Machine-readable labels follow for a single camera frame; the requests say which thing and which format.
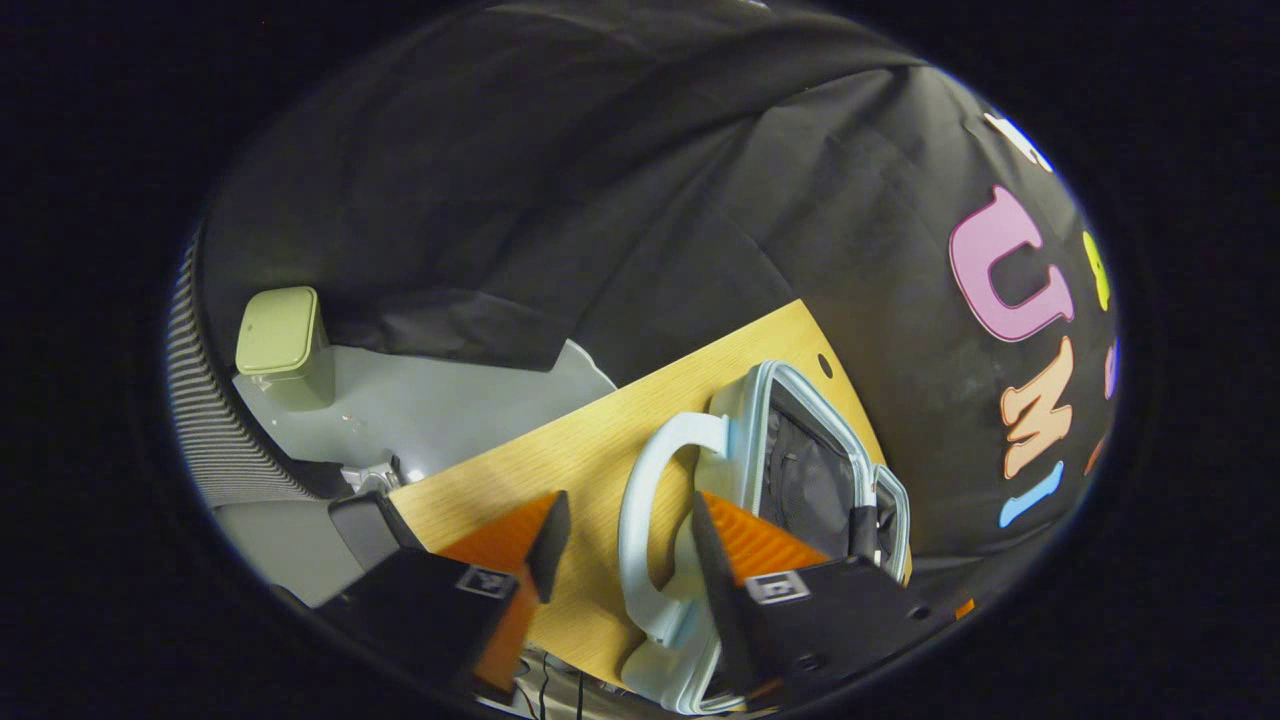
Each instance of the yellow letter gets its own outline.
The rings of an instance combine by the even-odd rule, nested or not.
[[[1106,313],[1108,301],[1111,300],[1111,284],[1107,282],[1106,269],[1102,268],[1102,255],[1098,252],[1098,246],[1093,242],[1093,236],[1089,233],[1084,233],[1084,254],[1089,256],[1089,268],[1093,269],[1093,284],[1098,288],[1098,305]]]
[[[1057,357],[1044,368],[1043,373],[1018,389],[1007,388],[1000,396],[1000,414],[1005,425],[1012,425],[1009,430],[1009,442],[1021,441],[1005,452],[1005,478],[1011,479],[1048,446],[1066,437],[1066,432],[1071,428],[1071,406],[1053,407],[1053,405],[1062,397],[1062,389],[1066,388],[1066,380],[1071,379],[1074,368],[1071,338],[1064,337]]]

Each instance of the black cloth backdrop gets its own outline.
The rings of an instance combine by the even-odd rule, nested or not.
[[[910,492],[922,568],[1042,538],[1114,416],[1119,310],[1094,296],[1085,215],[946,73],[849,20],[771,8],[488,3],[352,65],[210,204],[218,359],[233,365],[253,293],[311,284],[339,345],[547,369],[573,338],[621,386],[800,297]],[[1044,240],[996,265],[997,291],[1020,302],[1055,264],[1075,306],[1018,343],[982,328],[948,259],[993,184]],[[1006,480],[1000,395],[1064,334],[1070,433]],[[1059,460],[1057,492],[1000,528]]]

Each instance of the wooden tabletop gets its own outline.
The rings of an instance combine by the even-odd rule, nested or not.
[[[828,378],[819,356],[832,372]],[[705,411],[712,395],[764,360],[799,369],[844,415],[874,462],[883,462],[845,369],[801,301],[681,357],[507,445],[390,495],[428,550],[440,548],[541,495],[568,491],[572,532],[552,602],[529,639],[602,680],[626,687],[622,662],[644,639],[631,624],[618,579],[618,510],[631,465],[672,415]],[[667,466],[654,498],[649,571],[671,578],[676,527],[689,512],[696,448]]]

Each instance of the colorful letter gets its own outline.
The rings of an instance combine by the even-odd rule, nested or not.
[[[1116,391],[1116,346],[1120,341],[1112,342],[1107,348],[1107,359],[1102,363],[1102,396],[1111,400]]]
[[[1006,500],[1005,506],[1000,509],[1000,527],[1007,528],[1010,523],[1012,523],[1023,512],[1030,510],[1033,505],[1053,495],[1059,483],[1062,482],[1062,461],[1059,460],[1057,465],[1053,465],[1053,470],[1048,474],[1048,477],[1036,483],[1036,487],[1027,491],[1027,495]]]
[[[1041,247],[1044,241],[1036,222],[1007,190],[995,186],[991,191],[995,201],[951,232],[951,272],[973,314],[1005,342],[1028,338],[1057,318],[1071,322],[1075,307],[1057,265],[1048,266],[1048,283],[1016,307],[1005,305],[996,295],[991,284],[992,265],[1023,245]]]
[[[1098,246],[1093,243],[1093,236],[1084,233],[1084,254],[1089,256],[1089,268],[1093,268],[1093,284],[1098,288],[1098,305],[1102,311],[1107,311],[1111,301],[1111,284],[1107,282],[1107,272],[1102,268],[1102,255]]]
[[[1021,152],[1024,158],[1030,160],[1033,165],[1039,165],[1041,168],[1044,168],[1044,172],[1048,173],[1053,172],[1053,168],[1050,167],[1048,160],[1046,160],[1044,156],[1041,155],[1038,150],[1036,150],[1036,146],[1032,145],[1032,141],[1027,140],[1027,136],[1023,135],[1021,131],[1014,127],[1014,123],[1009,122],[1005,118],[997,118],[991,113],[983,113],[982,117],[987,118],[987,122],[991,123],[991,127],[1000,131],[1000,135],[1005,136],[1005,138],[1007,138],[1009,142],[1012,142],[1014,147],[1016,147],[1018,151]]]
[[[1016,442],[1005,451],[1005,478],[1011,479],[1048,446],[1066,437],[1066,432],[1071,429],[1071,406],[1053,407],[1053,405],[1062,397],[1062,389],[1066,388],[1066,380],[1071,379],[1074,368],[1071,338],[1064,337],[1059,345],[1057,357],[1048,364],[1048,368],[1025,386],[1018,389],[1007,388],[1000,396],[1001,418],[1005,425],[1012,425],[1007,439]]]
[[[1089,461],[1084,465],[1084,474],[1088,475],[1089,470],[1093,470],[1093,464],[1102,457],[1102,446],[1107,442],[1107,436],[1102,436],[1098,445],[1093,446],[1093,452],[1089,454]]]

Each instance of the small trash bin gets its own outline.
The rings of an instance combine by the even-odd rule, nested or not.
[[[333,404],[333,351],[310,287],[260,292],[244,307],[236,368],[284,410]]]

